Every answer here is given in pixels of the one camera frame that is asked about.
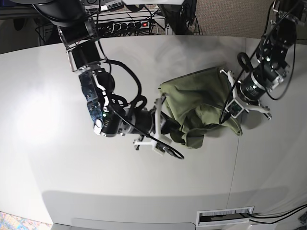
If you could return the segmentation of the green T-shirt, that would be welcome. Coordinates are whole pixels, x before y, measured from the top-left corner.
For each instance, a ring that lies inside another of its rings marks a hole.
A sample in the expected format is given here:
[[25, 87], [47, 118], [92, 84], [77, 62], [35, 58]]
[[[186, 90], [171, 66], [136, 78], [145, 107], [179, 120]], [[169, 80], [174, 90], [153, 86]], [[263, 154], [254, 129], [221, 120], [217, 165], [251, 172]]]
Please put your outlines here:
[[235, 135], [243, 134], [240, 122], [229, 118], [219, 124], [225, 100], [231, 89], [221, 67], [203, 69], [163, 82], [159, 92], [166, 94], [165, 106], [178, 127], [170, 137], [190, 149], [202, 147], [205, 135], [226, 127]]

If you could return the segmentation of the white shelf with equipment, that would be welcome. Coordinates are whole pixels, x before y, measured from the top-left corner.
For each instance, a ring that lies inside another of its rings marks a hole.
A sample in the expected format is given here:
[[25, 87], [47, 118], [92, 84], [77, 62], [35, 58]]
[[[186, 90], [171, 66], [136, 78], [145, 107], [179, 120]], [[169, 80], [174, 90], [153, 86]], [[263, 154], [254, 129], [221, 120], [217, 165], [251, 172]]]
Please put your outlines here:
[[[165, 17], [157, 5], [129, 5], [121, 0], [82, 0], [85, 9], [93, 16], [102, 38], [165, 35]], [[149, 31], [114, 31], [113, 22], [149, 22]]]

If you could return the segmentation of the black power strip red switch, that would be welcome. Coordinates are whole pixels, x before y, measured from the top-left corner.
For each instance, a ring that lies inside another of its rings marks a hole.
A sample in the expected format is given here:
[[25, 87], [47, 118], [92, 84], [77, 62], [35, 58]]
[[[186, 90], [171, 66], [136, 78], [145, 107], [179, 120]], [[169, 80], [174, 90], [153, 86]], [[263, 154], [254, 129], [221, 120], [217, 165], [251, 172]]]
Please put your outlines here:
[[149, 31], [149, 22], [113, 22], [114, 31]]

